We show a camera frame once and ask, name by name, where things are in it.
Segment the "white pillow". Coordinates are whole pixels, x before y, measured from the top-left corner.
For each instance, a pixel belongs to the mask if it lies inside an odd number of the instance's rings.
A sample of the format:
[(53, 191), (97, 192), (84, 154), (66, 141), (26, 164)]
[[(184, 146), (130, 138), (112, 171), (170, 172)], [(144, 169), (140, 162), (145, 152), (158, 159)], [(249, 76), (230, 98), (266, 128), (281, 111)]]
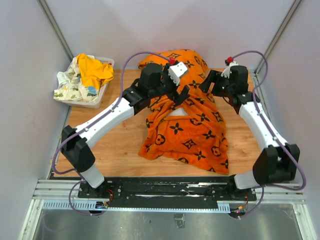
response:
[(169, 117), (184, 117), (188, 115), (189, 114), (184, 110), (183, 107), (179, 107), (168, 114)]

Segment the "orange flower-pattern pillowcase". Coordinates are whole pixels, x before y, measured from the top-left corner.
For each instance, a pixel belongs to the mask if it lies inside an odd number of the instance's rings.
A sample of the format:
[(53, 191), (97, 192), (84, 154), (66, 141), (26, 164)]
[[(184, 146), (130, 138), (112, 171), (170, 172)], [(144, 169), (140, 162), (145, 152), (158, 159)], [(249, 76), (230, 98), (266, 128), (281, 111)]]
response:
[[(162, 67), (166, 58), (183, 62), (188, 73), (180, 80), (178, 91), (189, 87), (189, 98), (175, 106), (167, 96), (151, 100), (150, 114), (145, 119), (147, 137), (138, 154), (147, 159), (172, 158), (205, 171), (229, 174), (227, 127), (211, 93), (203, 93), (199, 85), (206, 79), (208, 65), (195, 51), (176, 49), (148, 55), (138, 63), (142, 70), (149, 63)], [(188, 116), (168, 116), (177, 108)]]

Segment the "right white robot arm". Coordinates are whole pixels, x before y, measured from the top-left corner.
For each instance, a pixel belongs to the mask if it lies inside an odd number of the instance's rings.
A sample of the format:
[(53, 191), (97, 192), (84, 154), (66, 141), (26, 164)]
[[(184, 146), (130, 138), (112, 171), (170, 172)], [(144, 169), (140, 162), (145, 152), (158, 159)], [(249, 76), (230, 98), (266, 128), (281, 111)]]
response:
[(252, 170), (228, 178), (226, 193), (232, 200), (240, 199), (245, 190), (279, 186), (296, 177), (300, 149), (290, 144), (272, 125), (254, 90), (249, 90), (249, 71), (243, 65), (231, 63), (222, 71), (210, 70), (200, 84), (203, 93), (227, 98), (229, 105), (245, 121), (253, 133), (260, 154)]

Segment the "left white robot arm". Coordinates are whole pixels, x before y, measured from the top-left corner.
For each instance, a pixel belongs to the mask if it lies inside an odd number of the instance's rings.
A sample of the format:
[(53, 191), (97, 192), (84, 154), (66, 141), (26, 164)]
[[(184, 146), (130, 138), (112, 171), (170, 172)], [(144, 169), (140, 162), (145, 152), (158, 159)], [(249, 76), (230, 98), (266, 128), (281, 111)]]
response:
[(107, 193), (107, 185), (95, 165), (92, 148), (117, 125), (147, 108), (151, 99), (167, 96), (176, 106), (181, 105), (189, 97), (189, 87), (185, 86), (181, 92), (178, 92), (178, 87), (188, 71), (183, 62), (175, 61), (165, 66), (149, 63), (142, 69), (140, 77), (109, 107), (75, 128), (68, 125), (62, 130), (60, 151), (90, 186), (89, 191), (96, 198)]

